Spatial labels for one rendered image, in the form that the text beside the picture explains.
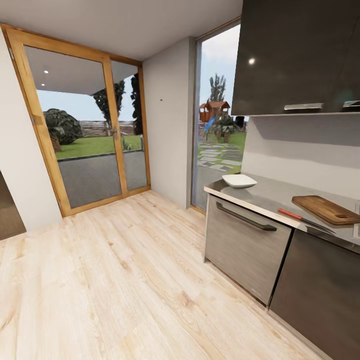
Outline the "cutting board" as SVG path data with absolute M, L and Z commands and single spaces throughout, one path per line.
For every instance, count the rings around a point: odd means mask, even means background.
M 359 224 L 360 215 L 321 196 L 293 196 L 292 200 L 335 225 Z

